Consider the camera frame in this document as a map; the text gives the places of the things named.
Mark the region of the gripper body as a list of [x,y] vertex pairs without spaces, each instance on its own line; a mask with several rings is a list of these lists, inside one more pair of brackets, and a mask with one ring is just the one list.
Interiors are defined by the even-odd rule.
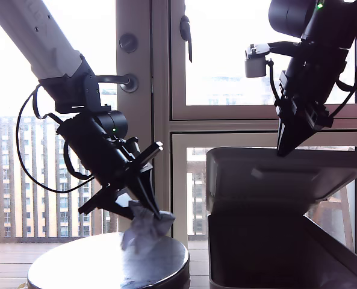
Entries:
[[78,208],[80,214],[88,214],[99,207],[105,196],[118,197],[128,181],[145,171],[151,171],[153,166],[153,146],[149,145],[140,152],[136,140],[126,143],[120,140],[102,140],[92,150],[78,152],[82,164],[92,172],[102,188],[90,200]]
[[333,117],[325,103],[346,66],[347,49],[310,42],[276,42],[273,52],[290,56],[281,73],[276,112],[284,125],[330,128]]

